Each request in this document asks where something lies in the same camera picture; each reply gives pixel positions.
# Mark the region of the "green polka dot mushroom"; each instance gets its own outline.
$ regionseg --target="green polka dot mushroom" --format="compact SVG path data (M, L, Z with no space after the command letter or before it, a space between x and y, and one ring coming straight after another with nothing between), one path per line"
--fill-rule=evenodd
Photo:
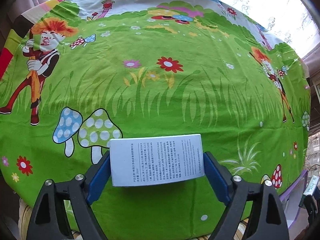
M102 148L109 148L110 139L122 138L122 132L109 118L103 108L95 110L82 123L78 141L80 146L91 148L91 161L98 163L102 157Z
M309 131L309 124L310 124L310 114L307 111L304 111L301 122L303 127L307 127L307 131Z

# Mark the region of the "white oval spot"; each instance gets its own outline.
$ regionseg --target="white oval spot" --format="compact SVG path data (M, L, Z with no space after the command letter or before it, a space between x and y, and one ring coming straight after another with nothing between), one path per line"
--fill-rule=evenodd
M87 136L87 130L84 129L84 128L81 128L80 131L79 131L79 136L80 136L81 138L86 137L86 136Z
M60 118L59 125L62 126L63 123L64 123L64 118L62 117L62 118Z
M60 129L60 130L57 132L57 137L60 138L60 137L62 136L62 134L63 134L63 130Z
M102 125L103 125L103 120L100 119L100 118L99 118L99 119L95 122L95 124L94 124L94 126L95 126L97 129L101 128Z
M70 126L71 124L72 124L72 119L71 119L71 117L68 117L66 119L66 126Z
M87 127L91 127L94 124L94 119L92 117L88 118L88 120L85 122Z
M102 131L102 132L100 133L100 138L101 138L101 140L106 141L106 140L109 139L109 137L110 137L110 134L109 134L108 131Z
M93 114L94 114L95 116L100 116L100 115L103 114L103 109L98 109L98 110L95 111Z
M104 126L107 128L111 128L113 126L113 123L109 119L107 119L104 122Z
M163 64L164 64L166 67L172 67L172 63L169 62L169 61L165 61L165 62L163 62Z
M97 140L98 140L98 134L96 132L90 133L90 141L92 141L94 143Z
M120 137L120 131L119 130L114 130L112 132L112 135L115 139L118 139Z
M77 111L73 111L72 115L74 118L78 118L80 114Z
M202 216L201 216L201 220L202 220L202 221L207 220L207 218L208 218L208 216L207 216L207 215L202 215Z
M65 136L65 138L68 138L70 135L70 130L69 129L65 130L63 135Z
M76 132L79 129L79 126L80 126L79 123L75 122L72 126L72 131Z
M64 110L63 113L64 113L64 115L70 114L70 108L67 107L67 108Z
M89 146L89 141L87 139L83 139L80 142L80 145L83 146L83 147L88 147Z

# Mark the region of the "red polka dot mushroom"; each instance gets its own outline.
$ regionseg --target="red polka dot mushroom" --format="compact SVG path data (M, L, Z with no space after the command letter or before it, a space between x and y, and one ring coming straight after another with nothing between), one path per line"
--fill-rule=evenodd
M278 75L283 79L283 77L284 77L284 71L278 69Z
M80 37L75 42L71 43L70 47L71 47L71 49L74 49L76 46L82 45L84 43L85 43L84 38Z
M282 186L281 165L278 164L271 177L272 184L275 188Z

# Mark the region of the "white flower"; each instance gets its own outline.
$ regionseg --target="white flower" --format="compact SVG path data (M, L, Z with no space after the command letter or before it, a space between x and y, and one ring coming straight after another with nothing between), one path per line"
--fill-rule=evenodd
M106 31L105 33L101 33L101 37L106 37L106 36L109 36L111 33L110 31Z
M231 65L231 64L229 64L229 63L226 63L226 66L227 66L228 68L230 68L230 69L234 69L234 68L235 68L233 65Z

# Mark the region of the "cartoon character with orange hair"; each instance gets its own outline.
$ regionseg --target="cartoon character with orange hair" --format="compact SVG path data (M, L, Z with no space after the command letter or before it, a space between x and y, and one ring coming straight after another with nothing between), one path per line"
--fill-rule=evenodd
M65 39L77 33L78 29L68 26L68 22L56 17L49 17L42 22L35 24L30 30L30 39L26 42L22 52L25 57L29 57L27 61L29 74L26 79L16 88L6 106L0 108L0 114L10 114L13 103L17 99L19 93L26 87L31 87L31 118L30 124L37 125L39 123L38 107L41 101L41 91L44 81L54 70L60 53L56 49L58 44ZM33 50L35 40L33 34L40 34L39 50Z
M275 73L275 71L273 70L272 66L271 66L271 60L268 58L267 55L265 55L264 53L262 53L258 48L256 47L251 47L252 49L252 53L250 53L254 59L262 66L262 70L264 71L264 73L266 74L266 76L273 81L273 84L279 89L280 91L280 96L281 96L281 100L282 100L282 108L283 108L283 120L282 122L286 122L287 118L285 116L284 113L284 103L288 108L288 111L292 117L292 122L294 123L294 118L292 115L292 111L289 105L289 102L287 100L287 97L285 95L285 91L283 88L283 85L279 79L279 77L277 76L277 74Z

